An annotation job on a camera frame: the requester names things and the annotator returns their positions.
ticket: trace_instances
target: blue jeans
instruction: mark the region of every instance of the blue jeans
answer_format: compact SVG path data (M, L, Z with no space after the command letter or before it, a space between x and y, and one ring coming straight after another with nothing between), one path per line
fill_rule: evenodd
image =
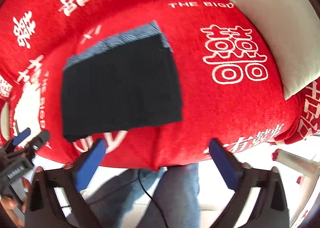
M124 215L132 209L135 200L144 194L138 180L138 169L128 169L98 189L87 203L103 228L119 228ZM198 163L171 166L152 172L140 170L140 179L147 190L161 177L153 199L161 207L169 228L199 228L201 209L197 200L199 193ZM76 225L73 216L68 221ZM137 228L165 228L159 210L150 202Z

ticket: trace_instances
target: black fabric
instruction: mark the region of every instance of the black fabric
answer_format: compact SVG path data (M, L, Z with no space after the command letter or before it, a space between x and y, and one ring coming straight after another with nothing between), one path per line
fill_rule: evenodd
M127 43L72 65L62 83L64 137L182 120L178 74L161 36Z

